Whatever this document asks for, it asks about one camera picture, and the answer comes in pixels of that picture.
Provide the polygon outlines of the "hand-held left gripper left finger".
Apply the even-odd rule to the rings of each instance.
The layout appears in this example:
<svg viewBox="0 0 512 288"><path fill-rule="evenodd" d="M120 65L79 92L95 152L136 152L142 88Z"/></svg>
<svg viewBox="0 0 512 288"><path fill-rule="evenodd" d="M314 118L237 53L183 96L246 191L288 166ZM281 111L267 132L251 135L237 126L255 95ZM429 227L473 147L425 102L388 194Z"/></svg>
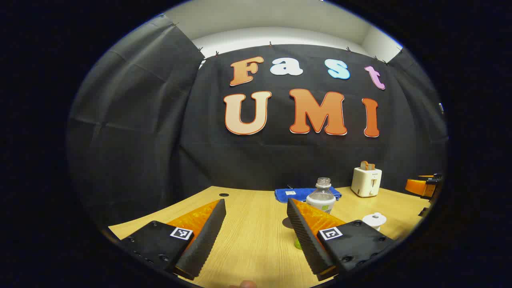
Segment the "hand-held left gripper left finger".
<svg viewBox="0 0 512 288"><path fill-rule="evenodd" d="M156 270L188 280L199 276L226 216L223 199L167 223L150 221L119 241L125 252Z"/></svg>

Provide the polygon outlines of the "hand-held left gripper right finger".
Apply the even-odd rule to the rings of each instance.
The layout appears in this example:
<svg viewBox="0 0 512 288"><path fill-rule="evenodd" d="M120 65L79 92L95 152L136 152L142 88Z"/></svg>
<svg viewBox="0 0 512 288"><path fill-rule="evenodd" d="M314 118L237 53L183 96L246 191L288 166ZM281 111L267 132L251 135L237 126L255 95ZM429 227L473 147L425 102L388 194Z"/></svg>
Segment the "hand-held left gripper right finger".
<svg viewBox="0 0 512 288"><path fill-rule="evenodd" d="M344 222L318 208L289 199L287 215L318 280L345 276L375 261L395 241L362 220Z"/></svg>

